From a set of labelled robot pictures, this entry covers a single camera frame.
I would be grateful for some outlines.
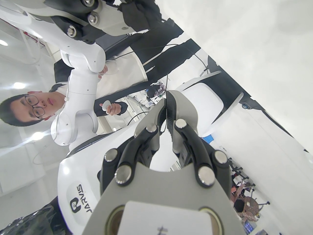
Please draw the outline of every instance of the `man's hand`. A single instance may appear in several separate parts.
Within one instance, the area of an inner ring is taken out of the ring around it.
[[[104,66],[103,70],[101,72],[99,72],[98,77],[101,79],[102,76],[108,71],[108,67]]]
[[[111,116],[117,115],[121,112],[121,108],[120,104],[112,103],[111,106],[108,106],[106,113]]]

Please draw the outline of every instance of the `white robot body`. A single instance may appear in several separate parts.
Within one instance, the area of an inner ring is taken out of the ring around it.
[[[101,170],[105,153],[117,148],[134,135],[138,122],[118,130],[73,155],[59,166],[58,202],[68,228],[75,235],[82,234],[91,213],[100,200]]]

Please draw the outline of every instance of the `person in background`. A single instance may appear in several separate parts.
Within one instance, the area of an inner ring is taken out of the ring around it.
[[[160,89],[159,84],[151,85],[149,89],[147,90],[147,96],[149,98],[154,98],[156,96],[156,93],[159,91],[159,89]]]

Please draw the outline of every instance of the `glasses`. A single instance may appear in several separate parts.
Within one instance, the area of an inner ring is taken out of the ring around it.
[[[36,96],[32,96],[32,95],[26,95],[25,96],[25,100],[26,100],[27,104],[30,105],[33,108],[33,113],[34,113],[35,117],[37,117],[38,119],[41,119],[41,117],[46,112],[45,112],[45,110],[42,107],[36,106],[39,103],[37,97]]]

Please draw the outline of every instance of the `white wall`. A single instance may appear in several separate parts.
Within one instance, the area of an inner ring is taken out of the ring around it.
[[[264,200],[270,201],[262,210],[264,215],[270,212],[266,231],[276,223],[283,234],[311,234],[313,173],[295,139],[261,111],[240,105],[212,136],[244,168]]]

